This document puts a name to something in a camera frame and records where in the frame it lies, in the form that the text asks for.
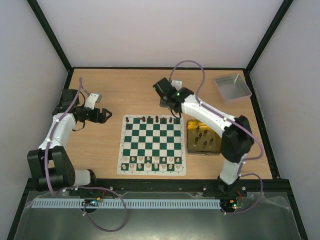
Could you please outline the gold tin with dark pieces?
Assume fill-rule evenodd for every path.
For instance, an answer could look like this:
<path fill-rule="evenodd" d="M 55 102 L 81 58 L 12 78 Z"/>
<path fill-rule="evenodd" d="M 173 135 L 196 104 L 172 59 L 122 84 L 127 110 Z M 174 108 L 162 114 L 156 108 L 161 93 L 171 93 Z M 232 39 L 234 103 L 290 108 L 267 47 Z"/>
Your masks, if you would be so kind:
<path fill-rule="evenodd" d="M 186 123 L 187 153 L 194 155 L 219 155 L 222 138 L 209 126 L 199 120 Z"/>

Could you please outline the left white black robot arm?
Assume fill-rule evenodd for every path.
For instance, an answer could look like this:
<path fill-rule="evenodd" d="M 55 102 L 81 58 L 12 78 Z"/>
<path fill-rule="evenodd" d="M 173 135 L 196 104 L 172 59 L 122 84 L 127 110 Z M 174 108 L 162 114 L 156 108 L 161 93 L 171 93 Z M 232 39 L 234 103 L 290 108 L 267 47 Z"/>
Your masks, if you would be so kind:
<path fill-rule="evenodd" d="M 56 110 L 52 125 L 40 146 L 27 154 L 32 181 L 37 191 L 90 185 L 96 180 L 91 169 L 76 170 L 67 154 L 66 146 L 76 123 L 87 121 L 104 124 L 112 113 L 105 109 L 73 107 L 68 113 Z"/>

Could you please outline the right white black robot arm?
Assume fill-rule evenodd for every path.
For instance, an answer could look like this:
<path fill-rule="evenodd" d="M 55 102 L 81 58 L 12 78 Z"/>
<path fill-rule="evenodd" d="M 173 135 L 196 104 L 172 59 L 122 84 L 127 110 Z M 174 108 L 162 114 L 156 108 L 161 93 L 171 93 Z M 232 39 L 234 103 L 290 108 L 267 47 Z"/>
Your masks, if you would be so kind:
<path fill-rule="evenodd" d="M 236 189 L 241 168 L 254 143 L 248 119 L 243 115 L 236 118 L 209 106 L 185 87 L 180 90 L 171 85 L 164 89 L 153 88 L 170 110 L 199 120 L 221 137 L 220 152 L 224 162 L 218 176 L 218 191 L 229 196 Z"/>

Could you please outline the green white chess board mat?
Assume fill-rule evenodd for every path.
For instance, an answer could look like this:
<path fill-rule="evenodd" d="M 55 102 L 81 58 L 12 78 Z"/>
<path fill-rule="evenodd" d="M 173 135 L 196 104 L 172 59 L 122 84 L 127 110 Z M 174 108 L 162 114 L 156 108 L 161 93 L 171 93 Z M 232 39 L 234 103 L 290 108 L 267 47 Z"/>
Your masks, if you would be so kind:
<path fill-rule="evenodd" d="M 145 116 L 146 121 L 141 122 L 140 117 Z M 151 116 L 152 124 L 147 124 L 147 118 Z M 155 116 L 159 117 L 159 122 L 155 123 Z M 161 118 L 166 118 L 166 124 L 161 123 Z M 173 118 L 173 123 L 169 123 L 169 118 Z M 151 157 L 151 161 L 147 161 L 147 156 Z M 135 162 L 131 161 L 131 157 L 135 157 Z M 138 162 L 139 157 L 144 157 L 144 162 Z M 173 162 L 169 162 L 169 158 L 174 158 Z M 146 163 L 152 164 L 151 170 L 146 169 Z M 135 164 L 135 170 L 130 170 L 130 164 Z M 137 170 L 137 164 L 143 164 L 143 170 Z M 159 164 L 159 170 L 153 170 L 153 164 Z M 161 170 L 161 164 L 167 164 L 167 171 Z M 168 165 L 181 164 L 181 171 L 169 171 Z M 117 173 L 119 175 L 136 175 L 136 176 L 169 176 L 183 177 L 187 174 L 187 158 L 185 143 L 184 119 L 176 118 L 171 115 L 132 115 L 123 116 L 121 137 L 119 144 L 119 156 L 117 163 Z"/>

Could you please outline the silver tin lid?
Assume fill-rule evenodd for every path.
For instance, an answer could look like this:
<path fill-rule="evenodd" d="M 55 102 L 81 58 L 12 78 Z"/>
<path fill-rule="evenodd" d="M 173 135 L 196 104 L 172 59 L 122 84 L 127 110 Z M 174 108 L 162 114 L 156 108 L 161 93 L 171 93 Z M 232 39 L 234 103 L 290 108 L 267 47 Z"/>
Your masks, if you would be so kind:
<path fill-rule="evenodd" d="M 213 84 L 226 103 L 250 98 L 252 95 L 246 81 L 239 73 L 217 77 Z"/>

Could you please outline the black mounting rail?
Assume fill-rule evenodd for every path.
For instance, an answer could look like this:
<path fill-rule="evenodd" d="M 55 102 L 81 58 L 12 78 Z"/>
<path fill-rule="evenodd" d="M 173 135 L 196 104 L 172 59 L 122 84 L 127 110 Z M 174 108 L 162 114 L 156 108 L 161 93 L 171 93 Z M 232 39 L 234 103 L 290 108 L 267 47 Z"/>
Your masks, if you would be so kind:
<path fill-rule="evenodd" d="M 293 196 L 293 191 L 289 180 L 287 179 L 264 179 L 263 193 L 286 193 L 287 196 Z M 233 198 L 238 197 L 238 190 L 243 196 L 247 193 L 259 193 L 261 186 L 258 179 L 239 180 L 234 189 L 228 194 L 222 193 L 218 187 L 219 181 L 213 179 L 207 180 L 188 180 L 188 179 L 97 179 L 98 187 L 105 187 L 118 194 L 127 192 L 185 192 L 185 193 L 202 193 L 205 197 L 215 198 Z M 80 197 L 98 197 L 102 193 L 101 190 L 71 190 L 71 196 Z"/>

